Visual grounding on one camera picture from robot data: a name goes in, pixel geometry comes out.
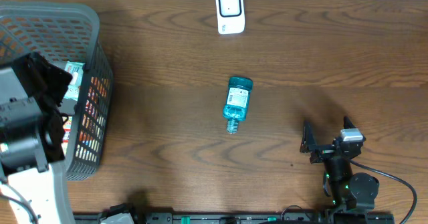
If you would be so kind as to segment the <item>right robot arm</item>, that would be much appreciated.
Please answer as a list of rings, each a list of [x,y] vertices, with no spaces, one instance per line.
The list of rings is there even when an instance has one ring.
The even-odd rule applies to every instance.
[[[351,160],[361,154],[365,140],[346,116],[340,134],[325,145],[317,144],[310,123],[303,123],[300,152],[309,153],[312,164],[324,165],[324,194],[333,200],[333,207],[325,210],[321,218],[325,223],[368,223],[379,181],[366,173],[354,173],[351,167]]]

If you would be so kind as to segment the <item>light green wipes packet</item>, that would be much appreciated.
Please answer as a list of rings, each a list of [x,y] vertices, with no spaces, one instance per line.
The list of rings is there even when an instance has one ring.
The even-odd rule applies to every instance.
[[[65,99],[78,101],[80,86],[84,75],[85,64],[79,62],[67,62],[65,71],[72,75],[72,80],[68,85],[68,91],[64,96]]]

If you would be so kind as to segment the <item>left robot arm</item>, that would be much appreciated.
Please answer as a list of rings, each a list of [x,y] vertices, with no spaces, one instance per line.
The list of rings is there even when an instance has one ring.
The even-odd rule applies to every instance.
[[[18,223],[74,223],[60,112],[71,74],[37,52],[1,64],[1,198]]]

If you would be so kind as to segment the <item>yellow snack bag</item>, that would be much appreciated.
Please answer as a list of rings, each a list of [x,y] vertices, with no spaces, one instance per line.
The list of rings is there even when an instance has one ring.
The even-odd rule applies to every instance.
[[[62,138],[62,150],[64,152],[64,155],[66,155],[67,149],[68,149],[68,143],[70,139],[71,127],[72,127],[72,117],[71,116],[63,117],[63,121],[64,121],[63,129],[65,133]]]

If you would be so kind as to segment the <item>teal mouthwash bottle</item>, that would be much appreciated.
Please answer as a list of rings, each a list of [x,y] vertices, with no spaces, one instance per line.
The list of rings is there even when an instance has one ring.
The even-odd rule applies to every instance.
[[[238,131],[239,123],[245,121],[252,88],[251,79],[240,76],[230,77],[227,99],[223,108],[228,133],[235,134]]]

